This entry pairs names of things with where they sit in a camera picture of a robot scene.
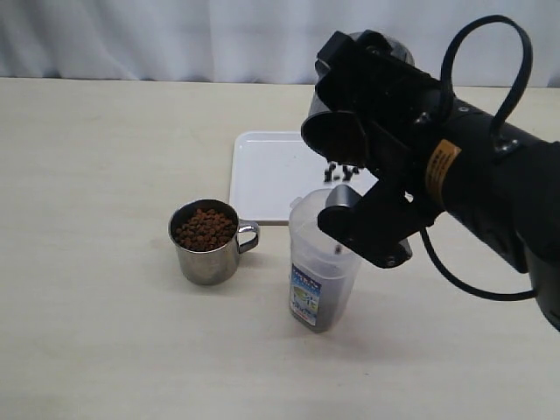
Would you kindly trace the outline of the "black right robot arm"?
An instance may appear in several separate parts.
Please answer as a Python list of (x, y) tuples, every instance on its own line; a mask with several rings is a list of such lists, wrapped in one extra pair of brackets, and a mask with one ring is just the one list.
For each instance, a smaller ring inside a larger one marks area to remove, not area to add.
[(439, 78), (375, 31), (335, 32), (320, 49), (318, 82), (301, 134), (330, 163), (365, 169), (375, 184), (327, 206), (318, 227), (381, 268), (410, 258), (408, 239), (449, 214), (516, 271), (529, 290), (479, 298), (534, 299), (559, 323), (559, 145), (507, 123), (521, 87), (495, 115), (460, 100), (446, 56)]

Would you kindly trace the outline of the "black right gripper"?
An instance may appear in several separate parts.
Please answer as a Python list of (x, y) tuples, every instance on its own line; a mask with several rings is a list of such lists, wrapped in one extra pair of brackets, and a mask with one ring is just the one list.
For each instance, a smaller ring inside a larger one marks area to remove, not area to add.
[(412, 257), (409, 237), (447, 212), (464, 216), (460, 193), (444, 198), (437, 177), (455, 156), (452, 123), (464, 103), (452, 87), (415, 66), (410, 50), (378, 31), (336, 31), (316, 59), (318, 98), (331, 111), (355, 113), (367, 134), (367, 166), (379, 180), (359, 195), (349, 185), (329, 193), (318, 228), (378, 268)]

